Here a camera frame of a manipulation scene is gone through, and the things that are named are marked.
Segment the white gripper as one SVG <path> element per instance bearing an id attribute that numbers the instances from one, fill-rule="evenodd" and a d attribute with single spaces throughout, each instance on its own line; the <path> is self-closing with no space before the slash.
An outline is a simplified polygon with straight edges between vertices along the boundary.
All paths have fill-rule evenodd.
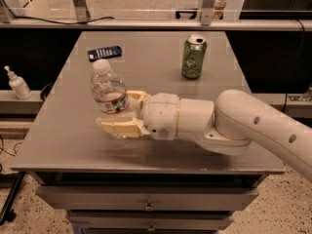
<path id="1" fill-rule="evenodd" d="M 97 125 L 106 133 L 138 138 L 150 136 L 157 140 L 176 138 L 177 110 L 180 98 L 159 93 L 150 96 L 145 91 L 127 91 L 132 111 L 97 117 Z M 142 119 L 137 115 L 141 111 Z"/>

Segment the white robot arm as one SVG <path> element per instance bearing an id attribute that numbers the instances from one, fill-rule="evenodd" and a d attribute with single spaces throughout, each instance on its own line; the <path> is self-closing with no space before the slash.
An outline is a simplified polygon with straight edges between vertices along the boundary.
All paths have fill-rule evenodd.
<path id="1" fill-rule="evenodd" d="M 312 130 L 262 100 L 226 90 L 215 102 L 130 91 L 132 112 L 96 118 L 106 133 L 157 140 L 183 139 L 223 155 L 241 155 L 256 142 L 312 181 Z"/>

